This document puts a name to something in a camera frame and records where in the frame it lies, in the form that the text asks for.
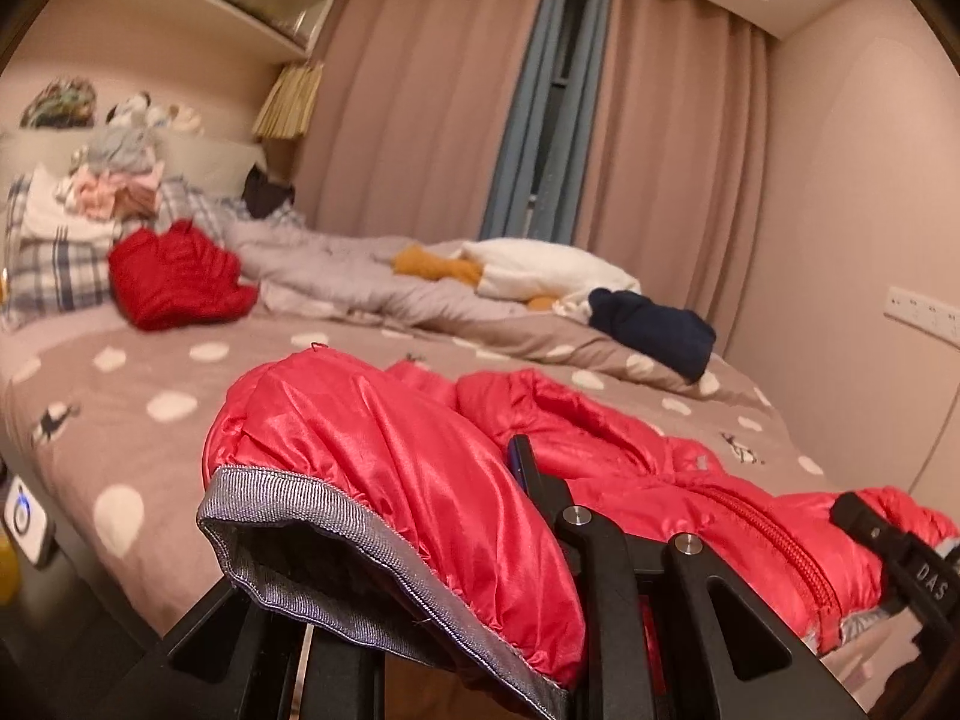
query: stuffed toy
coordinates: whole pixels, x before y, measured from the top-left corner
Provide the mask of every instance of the stuffed toy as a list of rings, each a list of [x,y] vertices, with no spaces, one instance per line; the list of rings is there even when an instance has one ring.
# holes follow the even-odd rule
[[[107,114],[111,127],[169,127],[177,132],[203,135],[203,120],[189,105],[154,105],[148,92],[114,105]]]
[[[150,94],[140,92],[114,105],[107,113],[111,127],[147,127],[147,111],[150,110]]]

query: cable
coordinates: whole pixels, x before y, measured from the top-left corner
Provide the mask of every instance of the cable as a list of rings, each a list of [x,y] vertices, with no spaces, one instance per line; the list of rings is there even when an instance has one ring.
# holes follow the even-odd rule
[[[920,466],[920,470],[917,472],[917,476],[914,478],[913,483],[910,485],[908,493],[913,495],[913,491],[917,488],[917,485],[920,483],[920,479],[923,479],[923,474],[926,469],[933,462],[934,455],[937,454],[937,450],[940,448],[940,442],[944,440],[944,435],[946,435],[947,427],[949,427],[950,420],[953,418],[953,413],[956,411],[957,403],[960,403],[960,384],[957,385],[957,389],[953,393],[953,400],[950,401],[950,407],[947,409],[947,416],[944,418],[944,423],[940,426],[939,431],[937,432],[937,437],[933,440],[933,446],[930,447],[930,451],[926,455],[926,458],[923,460],[923,464]]]

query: plaid pillowcase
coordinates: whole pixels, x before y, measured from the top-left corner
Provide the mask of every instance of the plaid pillowcase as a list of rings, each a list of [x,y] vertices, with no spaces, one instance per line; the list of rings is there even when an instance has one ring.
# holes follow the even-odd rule
[[[21,241],[30,175],[13,182],[7,207],[7,300],[3,323],[16,330],[27,322],[92,308],[110,300],[107,254],[111,242]]]
[[[179,218],[192,218],[193,223],[218,247],[224,245],[224,227],[229,215],[197,187],[182,176],[160,182],[157,220],[152,225],[157,234],[165,233]]]
[[[243,197],[221,197],[219,204],[229,212],[229,218],[240,221],[252,221],[253,214],[247,208],[247,201]],[[294,204],[287,200],[280,207],[266,215],[262,221],[267,221],[274,226],[306,227],[304,215],[300,211],[294,210]]]

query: pink wall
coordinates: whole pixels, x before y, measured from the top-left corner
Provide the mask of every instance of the pink wall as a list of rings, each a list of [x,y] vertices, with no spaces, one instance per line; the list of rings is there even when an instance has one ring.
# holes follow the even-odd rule
[[[960,305],[960,79],[908,0],[850,0],[774,49],[770,83],[757,250],[728,358],[837,483],[909,488],[960,351],[882,308],[891,284]],[[960,517],[954,491],[937,503]]]
[[[249,140],[277,71],[208,36],[171,28],[150,2],[51,0],[0,76],[0,127],[17,127],[30,100],[57,76],[86,76],[97,121],[142,89],[157,103],[200,111],[206,132]]]

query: metal screw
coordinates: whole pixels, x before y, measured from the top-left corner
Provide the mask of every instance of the metal screw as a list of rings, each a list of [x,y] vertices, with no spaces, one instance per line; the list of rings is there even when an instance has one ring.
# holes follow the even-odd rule
[[[593,519],[593,515],[586,506],[568,506],[563,510],[563,519],[571,525],[586,525]]]
[[[693,533],[680,533],[673,539],[673,545],[685,555],[699,555],[704,550],[704,543]]]

